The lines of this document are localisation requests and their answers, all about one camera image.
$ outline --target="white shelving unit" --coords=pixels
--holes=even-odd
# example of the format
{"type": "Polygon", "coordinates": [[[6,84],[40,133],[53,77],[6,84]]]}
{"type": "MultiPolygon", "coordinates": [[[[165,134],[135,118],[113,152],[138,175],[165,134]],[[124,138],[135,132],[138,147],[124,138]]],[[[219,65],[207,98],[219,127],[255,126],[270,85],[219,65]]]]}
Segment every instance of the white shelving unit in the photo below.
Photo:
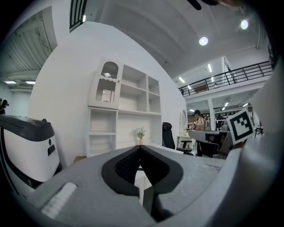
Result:
{"type": "Polygon", "coordinates": [[[108,75],[107,71],[103,71],[103,66],[109,62],[102,58],[95,75],[101,80],[94,78],[90,93],[86,135],[87,157],[137,145],[139,142],[137,132],[141,127],[144,127],[146,131],[143,144],[162,145],[159,82],[134,68],[116,61],[110,62],[110,65],[118,66],[117,78],[119,79],[110,79],[115,82],[114,97],[112,94],[107,94],[107,98],[112,98],[110,101],[98,102],[96,86],[100,86],[99,81],[108,81],[108,78],[103,78],[102,74],[108,75]]]}

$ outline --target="ceiling light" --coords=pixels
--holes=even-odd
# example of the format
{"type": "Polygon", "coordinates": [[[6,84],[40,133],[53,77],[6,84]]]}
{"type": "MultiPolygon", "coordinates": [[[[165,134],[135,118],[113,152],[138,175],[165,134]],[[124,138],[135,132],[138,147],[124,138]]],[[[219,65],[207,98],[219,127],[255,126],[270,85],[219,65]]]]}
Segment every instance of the ceiling light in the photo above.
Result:
{"type": "Polygon", "coordinates": [[[210,64],[208,64],[208,68],[209,68],[209,72],[212,73],[212,68],[210,64]]]}
{"type": "Polygon", "coordinates": [[[185,83],[185,81],[183,80],[183,78],[179,77],[179,79],[180,79],[181,82],[185,83]]]}
{"type": "Polygon", "coordinates": [[[15,81],[5,81],[5,83],[16,83],[15,81]]]}
{"type": "Polygon", "coordinates": [[[202,37],[199,40],[199,44],[202,45],[202,46],[205,46],[207,43],[208,43],[208,39],[206,37],[202,37]]]}
{"type": "Polygon", "coordinates": [[[243,20],[243,21],[241,22],[241,28],[242,28],[242,29],[247,29],[248,26],[249,26],[249,23],[248,23],[247,20],[243,20]]]}

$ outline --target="black office chair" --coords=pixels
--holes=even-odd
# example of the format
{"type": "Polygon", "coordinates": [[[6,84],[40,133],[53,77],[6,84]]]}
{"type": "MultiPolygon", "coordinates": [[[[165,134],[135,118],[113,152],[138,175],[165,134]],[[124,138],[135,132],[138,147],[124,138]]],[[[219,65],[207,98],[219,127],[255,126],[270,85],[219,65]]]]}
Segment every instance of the black office chair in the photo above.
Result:
{"type": "MultiPolygon", "coordinates": [[[[173,139],[173,134],[172,134],[172,125],[168,122],[164,122],[162,126],[162,131],[163,131],[163,134],[162,134],[163,135],[163,146],[175,150],[174,139],[173,139]]],[[[181,151],[187,155],[193,155],[192,153],[190,153],[192,151],[191,148],[185,148],[186,144],[191,143],[192,141],[182,140],[181,142],[183,143],[183,147],[177,148],[177,151],[181,151]]]]}

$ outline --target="white appliance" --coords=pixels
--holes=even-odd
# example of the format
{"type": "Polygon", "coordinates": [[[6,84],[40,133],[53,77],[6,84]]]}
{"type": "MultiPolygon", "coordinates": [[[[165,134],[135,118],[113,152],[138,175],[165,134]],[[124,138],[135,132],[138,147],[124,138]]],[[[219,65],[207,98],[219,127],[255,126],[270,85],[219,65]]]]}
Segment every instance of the white appliance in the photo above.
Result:
{"type": "Polygon", "coordinates": [[[23,198],[62,170],[49,122],[0,115],[0,161],[6,186],[23,198]]]}

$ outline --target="balcony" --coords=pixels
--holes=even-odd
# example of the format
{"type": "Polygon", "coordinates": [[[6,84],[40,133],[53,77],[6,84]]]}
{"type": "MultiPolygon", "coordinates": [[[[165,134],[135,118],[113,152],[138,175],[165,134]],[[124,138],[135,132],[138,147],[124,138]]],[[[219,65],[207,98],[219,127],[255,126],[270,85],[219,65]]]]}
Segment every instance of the balcony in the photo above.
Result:
{"type": "Polygon", "coordinates": [[[257,78],[268,77],[272,73],[272,67],[269,61],[246,66],[243,68],[230,70],[225,73],[217,74],[213,77],[208,77],[203,80],[180,87],[179,90],[183,97],[188,98],[190,95],[205,92],[212,89],[217,89],[254,80],[257,78]]]}

